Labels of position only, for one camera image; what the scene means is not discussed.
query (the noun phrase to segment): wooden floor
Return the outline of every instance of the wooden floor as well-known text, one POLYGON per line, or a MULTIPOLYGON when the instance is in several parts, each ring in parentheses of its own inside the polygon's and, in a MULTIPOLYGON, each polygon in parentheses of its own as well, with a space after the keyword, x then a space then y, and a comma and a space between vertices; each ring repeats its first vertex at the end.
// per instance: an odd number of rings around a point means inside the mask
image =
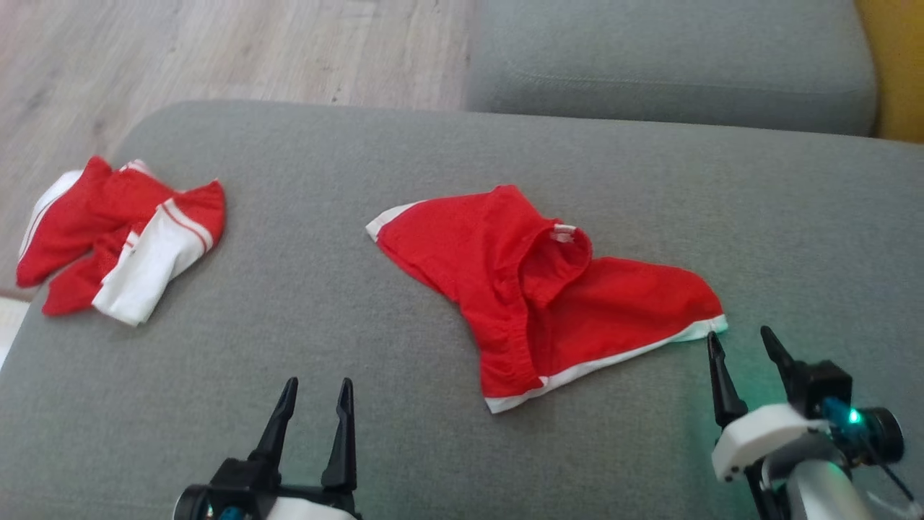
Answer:
POLYGON ((461 107, 474 0, 0 0, 0 295, 32 204, 188 99, 461 107))

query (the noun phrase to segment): red cloth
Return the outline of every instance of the red cloth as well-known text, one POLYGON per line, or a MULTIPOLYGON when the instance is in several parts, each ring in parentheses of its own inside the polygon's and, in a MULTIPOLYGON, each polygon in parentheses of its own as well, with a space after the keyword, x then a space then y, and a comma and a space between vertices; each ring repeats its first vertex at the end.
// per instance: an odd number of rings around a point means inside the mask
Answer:
POLYGON ((493 413, 667 342, 727 325, 697 275, 592 260, 590 239, 515 186, 401 206, 367 231, 409 275, 458 303, 493 413))
POLYGON ((68 171, 39 199, 19 249, 16 284, 32 287, 87 253, 101 233, 120 223, 85 210, 113 170, 99 156, 83 170, 68 171))
POLYGON ((96 307, 137 326, 167 283, 208 253, 224 228, 225 191, 217 180, 176 192, 139 160, 113 172, 95 156, 83 171, 64 174, 36 204, 18 283, 40 283, 71 264, 49 284, 45 314, 96 307))

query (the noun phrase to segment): sofa cushion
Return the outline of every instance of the sofa cushion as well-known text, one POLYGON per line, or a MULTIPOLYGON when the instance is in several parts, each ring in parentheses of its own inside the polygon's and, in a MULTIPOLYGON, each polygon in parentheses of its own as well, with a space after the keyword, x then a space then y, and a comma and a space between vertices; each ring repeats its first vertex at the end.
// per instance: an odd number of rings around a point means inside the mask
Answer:
POLYGON ((845 0, 491 0, 468 107, 868 135, 876 83, 845 0))
POLYGON ((879 78, 876 136, 924 142, 924 2, 857 0, 879 78))
MULTIPOLYGON (((315 484, 340 380, 356 388, 361 512, 405 518, 741 518, 715 481, 703 341, 491 415, 465 320, 370 240, 385 208, 514 183, 597 255, 682 266, 722 299, 752 407, 784 399, 760 346, 831 357, 908 436, 924 482, 919 338, 924 147, 832 135, 568 118, 188 103, 115 157, 179 188, 218 177, 225 235, 128 328, 48 318, 42 290, 0 371, 0 518, 169 517, 260 437, 300 378, 283 475, 315 484)), ((857 471, 892 496, 874 470, 857 471)))

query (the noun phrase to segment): yellow wall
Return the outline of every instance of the yellow wall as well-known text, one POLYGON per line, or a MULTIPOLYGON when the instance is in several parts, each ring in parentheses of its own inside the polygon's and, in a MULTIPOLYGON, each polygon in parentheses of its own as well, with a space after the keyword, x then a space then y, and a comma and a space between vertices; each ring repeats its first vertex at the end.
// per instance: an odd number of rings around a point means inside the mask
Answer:
POLYGON ((924 142, 924 0, 856 0, 879 76, 877 135, 924 142))

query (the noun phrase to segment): white trim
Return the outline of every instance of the white trim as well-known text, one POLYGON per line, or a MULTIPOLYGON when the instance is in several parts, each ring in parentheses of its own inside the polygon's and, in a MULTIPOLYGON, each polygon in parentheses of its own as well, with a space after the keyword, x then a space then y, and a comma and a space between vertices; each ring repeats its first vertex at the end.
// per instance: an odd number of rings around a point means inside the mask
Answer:
POLYGON ((684 328, 674 336, 671 336, 665 340, 655 341, 651 345, 645 345, 644 347, 639 347, 626 353, 618 353, 617 355, 611 355, 601 359, 594 359, 584 363, 578 363, 577 365, 566 368, 558 374, 548 378, 540 378, 542 381, 541 388, 530 390, 522 395, 512 395, 510 397, 486 397, 484 398, 484 401, 488 403, 488 409, 491 410, 492 414, 499 414, 519 406, 520 404, 526 402, 528 399, 539 397, 542 394, 564 386, 577 378, 586 376, 590 372, 599 370, 605 366, 622 363, 627 359, 632 359, 633 357, 651 352, 654 349, 664 346, 667 343, 698 340, 700 338, 705 338, 706 335, 712 331, 725 332, 726 329, 728 329, 728 320, 725 319, 725 315, 719 315, 712 319, 695 321, 690 324, 689 327, 684 328))
POLYGON ((347 513, 329 505, 315 503, 300 498, 276 497, 273 508, 266 515, 266 520, 290 520, 292 518, 317 518, 318 520, 356 520, 347 513))
POLYGON ((139 173, 143 173, 148 177, 157 180, 157 177, 151 172, 151 169, 148 165, 144 164, 144 161, 141 159, 135 159, 134 161, 128 161, 123 167, 118 169, 118 173, 124 173, 127 169, 133 169, 139 173))
POLYGON ((395 220, 399 215, 406 212, 415 204, 425 202, 427 201, 417 201, 416 203, 404 204, 382 211, 381 215, 374 218, 369 224, 366 224, 366 232, 369 233, 369 236, 372 237, 373 241, 379 241, 379 232, 382 231, 382 226, 388 224, 392 220, 395 220))
POLYGON ((35 203, 35 207, 32 208, 32 218, 29 219, 29 225, 26 227, 26 234, 22 237, 22 244, 19 246, 19 259, 17 262, 22 260, 29 246, 32 245, 32 239, 35 238, 35 230, 41 225, 41 220, 45 216, 45 213, 48 212, 52 204, 74 187, 74 184, 77 183, 81 175, 83 175, 82 169, 65 172, 55 181, 55 184, 52 184, 51 188, 48 188, 48 190, 39 197, 39 201, 35 203))
POLYGON ((202 237, 179 224, 165 206, 157 206, 134 247, 126 252, 123 246, 118 263, 93 297, 97 310, 132 327, 148 320, 167 283, 205 253, 202 237))
POLYGON ((577 227, 568 226, 567 224, 555 224, 554 230, 549 236, 552 237, 554 241, 571 243, 575 241, 574 235, 577 229, 577 227))
POLYGON ((199 233, 202 236, 202 239, 205 240, 205 252, 211 251, 212 246, 215 244, 212 234, 199 222, 196 222, 192 218, 189 218, 185 213, 183 213, 179 207, 176 206, 176 201, 173 198, 169 198, 164 202, 164 207, 167 210, 167 213, 176 218, 176 221, 183 226, 187 226, 190 229, 193 229, 195 232, 199 233))

